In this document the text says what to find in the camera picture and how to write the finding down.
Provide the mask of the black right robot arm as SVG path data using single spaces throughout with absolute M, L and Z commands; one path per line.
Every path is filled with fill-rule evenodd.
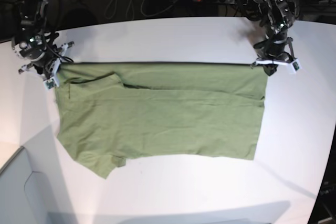
M 74 45 L 73 41 L 56 46 L 55 39 L 59 36 L 56 29 L 62 14 L 62 0 L 58 0 L 56 22 L 49 25 L 47 9 L 49 0 L 23 0 L 19 5 L 18 32 L 12 38 L 14 54 L 28 61 L 18 69 L 18 73 L 29 72 L 42 78 L 46 89 L 60 85 L 57 72 L 60 65 L 73 63 L 66 52 Z

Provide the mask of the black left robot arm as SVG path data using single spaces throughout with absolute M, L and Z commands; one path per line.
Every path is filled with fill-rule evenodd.
M 293 50 L 293 38 L 288 30 L 296 21 L 295 12 L 287 0 L 251 0 L 257 10 L 249 13 L 242 0 L 236 0 L 237 7 L 248 20 L 259 22 L 264 29 L 264 39 L 253 45 L 257 54 L 251 67 L 262 66 L 266 75 L 273 75 L 279 66 L 284 66 L 290 73 L 301 69 L 299 59 Z

